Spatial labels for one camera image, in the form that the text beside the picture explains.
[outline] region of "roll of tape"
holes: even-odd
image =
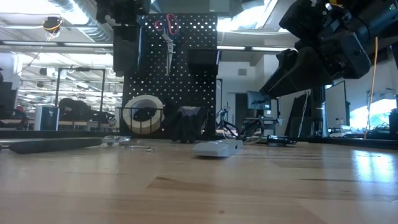
[[[160,128],[163,115],[163,103],[158,97],[152,95],[141,95],[128,101],[125,108],[154,108],[155,115],[147,121],[135,121],[134,115],[138,109],[123,109],[123,120],[129,126],[130,130],[137,134],[150,134]]]

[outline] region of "ceiling duct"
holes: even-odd
[[[81,0],[49,0],[55,7],[58,7],[62,13],[76,14],[75,17],[84,17],[87,23],[84,25],[95,26],[95,28],[79,28],[79,30],[86,34],[94,42],[112,42],[112,34],[106,30],[96,19],[88,12],[88,9],[83,7],[86,3]]]

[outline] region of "cable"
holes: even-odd
[[[47,31],[54,31],[54,30],[58,29],[62,25],[62,23],[63,23],[63,19],[60,20],[60,23],[58,25],[51,27],[51,28],[45,28],[44,21],[43,21],[43,29],[45,29]]]
[[[374,80],[376,79],[376,68],[377,68],[377,53],[379,51],[379,38],[376,37],[374,40],[375,43],[375,53],[374,53],[374,68],[373,68],[373,81],[372,81],[372,90],[371,90],[371,101],[369,104],[369,110],[368,110],[368,123],[369,123],[369,128],[371,124],[370,116],[371,116],[371,107],[372,107],[372,102],[373,102],[373,91],[374,91]],[[365,130],[365,135],[364,139],[366,139],[366,135],[368,134],[368,126],[366,125],[366,130]]]
[[[46,37],[47,37],[47,40],[46,40],[46,42],[48,42],[48,41],[50,41],[50,40],[52,40],[52,39],[54,39],[54,38],[56,38],[56,37],[58,37],[59,36],[59,33],[58,33],[58,36],[54,36],[54,35],[52,35],[52,34],[50,34],[51,35],[51,37],[47,37],[47,34],[46,34]],[[17,74],[16,75],[19,75],[19,74],[21,74],[23,71],[25,71],[28,67],[30,67],[31,65],[32,65],[32,63],[37,59],[37,57],[42,53],[42,51],[43,51],[43,47],[40,49],[40,52],[21,70],[21,71],[19,71],[19,72],[17,72]]]
[[[300,123],[300,127],[298,128],[298,138],[301,135],[301,129],[303,127],[303,121],[304,121],[304,114],[305,114],[305,110],[307,109],[307,100],[308,100],[308,92],[305,92],[306,97],[305,97],[305,103],[304,103],[304,107],[303,107],[303,115],[301,117],[301,123]]]

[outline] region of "orange cable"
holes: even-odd
[[[61,20],[60,23],[59,23],[58,25],[56,25],[55,27],[52,27],[52,28],[45,28],[45,27],[43,27],[43,28],[44,28],[45,30],[55,30],[56,28],[58,28],[58,27],[61,26],[62,22],[63,22],[63,20]]]
[[[374,80],[375,80],[375,77],[376,77],[377,53],[378,53],[378,50],[379,50],[379,38],[376,37],[376,39],[374,41],[375,41],[376,51],[375,51],[375,54],[374,54],[374,68],[373,68],[373,81],[372,81],[372,90],[371,90],[371,102],[369,104],[368,124],[366,124],[366,130],[365,130],[364,139],[366,139],[366,135],[368,134],[368,125],[369,125],[369,128],[370,128],[370,124],[371,124],[370,114],[371,114],[371,107],[372,107],[372,102],[373,102]]]

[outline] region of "table surface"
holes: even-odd
[[[191,145],[0,152],[0,223],[397,223],[398,151],[245,146],[204,159]]]

